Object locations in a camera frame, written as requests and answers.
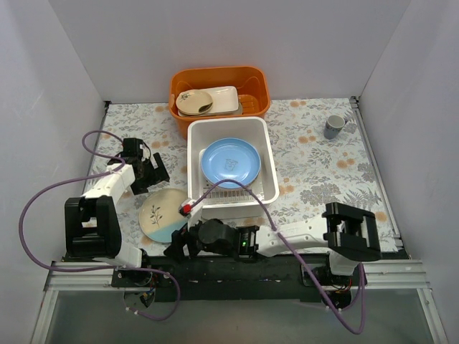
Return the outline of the light blue plate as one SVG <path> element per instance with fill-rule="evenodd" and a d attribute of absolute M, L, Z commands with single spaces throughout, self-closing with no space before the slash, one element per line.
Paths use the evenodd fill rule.
<path fill-rule="evenodd" d="M 154 242 L 170 244 L 172 234 L 187 223 L 187 218 L 179 213 L 187 199 L 187 193 L 177 188 L 163 188 L 152 193 L 139 211 L 142 232 Z"/>

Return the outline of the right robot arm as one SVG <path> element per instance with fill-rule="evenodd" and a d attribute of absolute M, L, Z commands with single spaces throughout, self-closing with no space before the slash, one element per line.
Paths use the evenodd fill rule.
<path fill-rule="evenodd" d="M 242 262 L 255 262 L 284 252 L 328 248 L 325 278 L 333 285 L 344 283 L 358 264 L 382 258 L 374 213 L 340 203 L 304 222 L 269 226 L 232 227 L 219 219 L 200 220 L 202 205 L 186 200 L 179 208 L 186 222 L 171 235 L 166 257 L 181 263 L 200 252 L 219 254 Z"/>

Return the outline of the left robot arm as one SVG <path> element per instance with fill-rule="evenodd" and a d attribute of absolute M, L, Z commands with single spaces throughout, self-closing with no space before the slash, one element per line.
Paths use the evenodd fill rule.
<path fill-rule="evenodd" d="M 67 255 L 129 267 L 128 278 L 143 287 L 152 280 L 146 252 L 122 240 L 116 204 L 125 191 L 146 194 L 148 188 L 170 177 L 157 153 L 139 138 L 123 139 L 123 150 L 108 161 L 107 176 L 81 197 L 65 202 L 65 243 Z"/>

